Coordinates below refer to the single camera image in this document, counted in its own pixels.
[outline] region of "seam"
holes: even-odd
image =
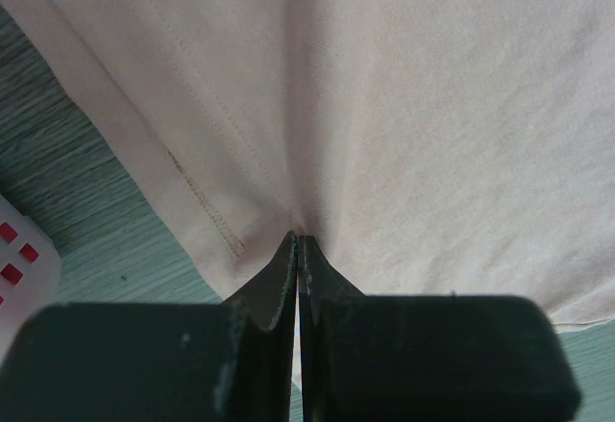
[[[117,88],[121,96],[123,96],[126,99],[127,104],[131,108],[133,108],[133,110],[135,110],[135,113],[139,116],[141,121],[145,123],[147,126],[149,126],[154,136],[156,136],[156,138],[160,141],[160,143],[164,145],[164,142],[160,139],[158,133],[153,128],[149,120],[145,116],[143,116],[143,114],[141,113],[136,103],[131,99],[131,97],[129,97],[128,93],[126,93],[124,88],[115,81],[115,79],[112,77],[112,75],[109,73],[107,68],[100,61],[100,59],[98,58],[96,53],[92,50],[92,48],[89,46],[89,44],[86,42],[86,40],[77,32],[75,27],[72,25],[70,20],[66,17],[64,12],[62,11],[62,9],[60,9],[60,7],[56,4],[54,0],[47,0],[47,1],[50,7],[52,7],[56,11],[56,13],[58,14],[58,17],[64,21],[68,30],[70,30],[75,36],[75,38],[83,44],[86,52],[90,55],[90,57],[96,63],[98,63],[98,66],[100,67],[100,70],[103,72],[103,74],[107,76],[109,81]],[[241,240],[233,233],[233,231],[230,229],[229,225],[224,221],[220,213],[215,209],[215,207],[210,202],[210,200],[207,199],[207,196],[205,195],[205,193],[199,187],[197,187],[196,184],[194,184],[194,181],[191,178],[189,178],[187,174],[183,174],[183,172],[185,172],[185,169],[180,165],[180,163],[175,159],[175,157],[170,152],[168,152],[168,154],[170,156],[170,159],[174,162],[178,173],[184,179],[184,181],[189,186],[192,193],[197,198],[197,201],[200,207],[205,211],[206,215],[211,219],[211,222],[213,223],[213,226],[215,227],[217,232],[222,236],[224,241],[227,243],[231,252],[236,257],[239,257],[239,255],[245,248],[243,242],[241,242]]]
[[[164,16],[162,15],[162,12],[160,11],[160,9],[157,6],[156,2],[154,0],[148,0],[148,2],[154,8],[154,11],[156,12],[158,18],[160,19],[160,21],[162,22],[162,24],[166,28],[166,30],[169,33],[169,35],[173,38],[173,40],[180,47],[180,49],[182,49],[182,51],[185,52],[188,55],[189,59],[193,60],[193,54],[185,46],[184,42],[179,38],[179,36],[173,31],[173,28],[171,27],[171,25],[164,19]],[[130,6],[130,8],[133,11],[133,13],[135,14],[135,16],[139,17],[138,12],[136,11],[135,7]],[[197,103],[197,105],[201,109],[201,112],[208,118],[209,122],[213,125],[213,128],[215,129],[216,133],[224,140],[224,142],[226,143],[227,147],[232,152],[232,154],[234,156],[234,159],[237,161],[237,163],[241,167],[243,173],[246,175],[246,177],[250,181],[250,183],[257,189],[258,192],[262,192],[260,187],[258,186],[258,184],[254,181],[254,179],[252,179],[250,173],[248,172],[248,169],[246,168],[244,163],[241,161],[239,155],[235,152],[235,150],[231,146],[231,143],[229,142],[229,140],[226,138],[226,136],[224,136],[224,134],[220,130],[220,128],[217,125],[217,123],[215,122],[214,118],[208,114],[208,110],[206,110],[206,108],[203,105],[203,103],[201,102],[201,100],[199,100],[199,98],[196,96],[196,94],[194,92],[194,88],[189,84],[189,82],[186,80],[186,78],[184,78],[182,76],[182,73],[179,71],[177,66],[174,65],[172,63],[172,61],[170,61],[170,59],[166,56],[166,54],[164,52],[160,52],[160,53],[164,57],[165,61],[171,66],[171,68],[173,69],[175,74],[178,76],[178,78],[182,81],[182,84],[187,89],[187,91],[190,94],[190,96],[192,97],[192,99]],[[220,100],[220,98],[218,97],[216,92],[213,90],[213,87],[211,86],[211,84],[209,83],[208,79],[205,77],[203,72],[198,67],[195,67],[193,69],[195,69],[196,74],[201,78],[201,80],[205,84],[205,87],[209,91],[209,94],[215,100],[216,105],[218,106],[219,110],[224,114],[226,120],[229,121],[229,124],[231,124],[231,127],[233,128],[233,130],[239,136],[239,139],[241,140],[241,142],[248,148],[248,151],[250,152],[252,158],[256,161],[256,163],[258,165],[258,168],[262,171],[264,177],[267,179],[268,182],[270,182],[271,184],[274,185],[273,188],[275,190],[276,195],[282,201],[284,207],[286,208],[286,218],[288,220],[288,224],[290,225],[290,221],[291,221],[291,219],[290,219],[290,207],[288,205],[288,202],[286,201],[286,199],[284,199],[282,193],[280,192],[280,187],[278,186],[276,181],[273,180],[273,178],[271,177],[271,175],[267,171],[267,168],[264,166],[264,164],[260,160],[260,157],[258,156],[258,154],[255,151],[254,147],[250,144],[250,142],[247,141],[245,135],[243,135],[241,129],[239,129],[239,126],[234,121],[233,117],[231,116],[231,113],[229,112],[229,109],[222,103],[222,101]]]

